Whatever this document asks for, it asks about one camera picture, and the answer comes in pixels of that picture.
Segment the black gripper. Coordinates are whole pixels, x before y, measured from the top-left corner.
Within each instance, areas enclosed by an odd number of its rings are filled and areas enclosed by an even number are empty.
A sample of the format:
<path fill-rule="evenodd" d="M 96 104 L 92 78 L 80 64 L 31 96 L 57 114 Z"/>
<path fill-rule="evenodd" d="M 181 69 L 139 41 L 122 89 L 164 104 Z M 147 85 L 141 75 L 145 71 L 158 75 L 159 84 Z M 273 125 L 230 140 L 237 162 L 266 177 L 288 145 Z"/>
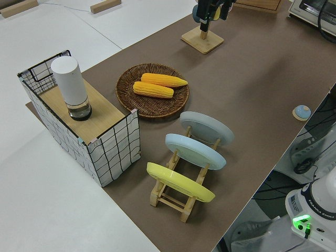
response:
<path fill-rule="evenodd" d="M 218 19 L 226 20 L 232 9 L 234 1 L 197 1 L 197 22 L 200 23 L 200 30 L 207 32 L 209 21 Z"/>

